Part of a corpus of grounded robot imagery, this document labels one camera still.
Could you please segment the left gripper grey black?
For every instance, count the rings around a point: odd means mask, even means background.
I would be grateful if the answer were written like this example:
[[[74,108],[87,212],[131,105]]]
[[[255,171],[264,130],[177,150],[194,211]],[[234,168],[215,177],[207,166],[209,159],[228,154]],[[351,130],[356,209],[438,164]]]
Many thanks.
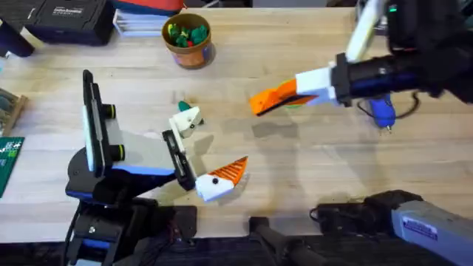
[[[238,197],[249,181],[248,156],[196,179],[183,140],[193,134],[202,120],[198,106],[179,112],[169,118],[169,129],[163,131],[160,138],[125,132],[117,122],[107,122],[111,143],[124,145],[125,160],[115,163],[113,169],[151,177],[159,186],[166,183],[167,177],[177,180],[187,191],[195,187],[197,195],[204,202]]]

